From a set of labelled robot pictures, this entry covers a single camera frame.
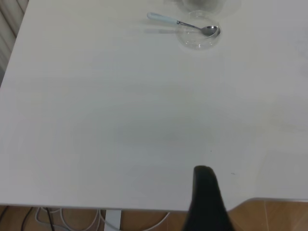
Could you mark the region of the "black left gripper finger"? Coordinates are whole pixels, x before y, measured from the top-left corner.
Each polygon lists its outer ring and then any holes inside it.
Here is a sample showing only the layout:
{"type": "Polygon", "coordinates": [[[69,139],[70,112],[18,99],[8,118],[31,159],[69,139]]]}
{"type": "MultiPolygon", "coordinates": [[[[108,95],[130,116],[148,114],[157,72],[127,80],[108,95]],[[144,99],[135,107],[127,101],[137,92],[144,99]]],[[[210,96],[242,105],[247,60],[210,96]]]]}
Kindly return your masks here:
{"type": "Polygon", "coordinates": [[[182,227],[184,231],[233,231],[212,168],[196,166],[193,170],[192,201],[182,227]]]}

